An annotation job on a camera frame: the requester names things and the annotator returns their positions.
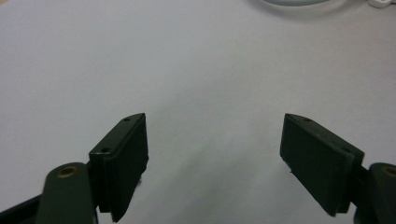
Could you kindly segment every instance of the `white table surface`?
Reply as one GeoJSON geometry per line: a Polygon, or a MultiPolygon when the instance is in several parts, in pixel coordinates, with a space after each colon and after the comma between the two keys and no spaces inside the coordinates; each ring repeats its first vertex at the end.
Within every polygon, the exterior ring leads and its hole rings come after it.
{"type": "Polygon", "coordinates": [[[7,1],[0,210],[145,112],[148,169],[120,223],[353,223],[290,174],[283,118],[314,119],[365,167],[396,163],[395,22],[361,0],[7,1]]]}

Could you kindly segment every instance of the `white background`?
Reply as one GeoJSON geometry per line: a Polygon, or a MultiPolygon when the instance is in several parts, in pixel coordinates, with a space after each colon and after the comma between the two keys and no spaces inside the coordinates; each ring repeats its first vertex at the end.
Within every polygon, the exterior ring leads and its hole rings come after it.
{"type": "MultiPolygon", "coordinates": [[[[145,112],[150,160],[120,223],[352,223],[279,157],[285,113],[396,163],[396,6],[332,0],[0,5],[0,211],[145,112]]],[[[110,215],[100,223],[111,223],[110,215]]]]}

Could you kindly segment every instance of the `screw hole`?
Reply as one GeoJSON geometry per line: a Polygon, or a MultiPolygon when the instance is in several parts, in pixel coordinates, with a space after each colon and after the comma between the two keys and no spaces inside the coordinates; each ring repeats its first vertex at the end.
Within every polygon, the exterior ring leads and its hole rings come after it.
{"type": "Polygon", "coordinates": [[[58,177],[60,178],[67,178],[69,176],[74,175],[77,172],[77,167],[76,166],[67,166],[64,167],[62,170],[59,171],[58,177]]]}
{"type": "Polygon", "coordinates": [[[350,149],[349,149],[349,148],[341,147],[341,149],[343,149],[345,152],[350,152],[350,149]]]}
{"type": "Polygon", "coordinates": [[[104,147],[104,148],[102,148],[102,150],[100,150],[100,151],[103,152],[103,153],[109,153],[109,152],[111,151],[111,149],[108,148],[108,147],[104,147]]]}
{"type": "Polygon", "coordinates": [[[396,168],[386,166],[383,168],[384,172],[387,173],[387,175],[391,175],[393,177],[396,177],[396,168]]]}

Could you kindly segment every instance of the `white object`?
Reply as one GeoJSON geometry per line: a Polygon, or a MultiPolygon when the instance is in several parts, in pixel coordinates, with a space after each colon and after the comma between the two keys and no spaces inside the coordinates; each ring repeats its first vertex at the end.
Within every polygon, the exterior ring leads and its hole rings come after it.
{"type": "Polygon", "coordinates": [[[315,5],[329,0],[265,0],[268,3],[283,7],[304,7],[315,5]]]}
{"type": "Polygon", "coordinates": [[[378,8],[386,7],[391,3],[396,3],[396,0],[369,0],[370,6],[378,8]]]}

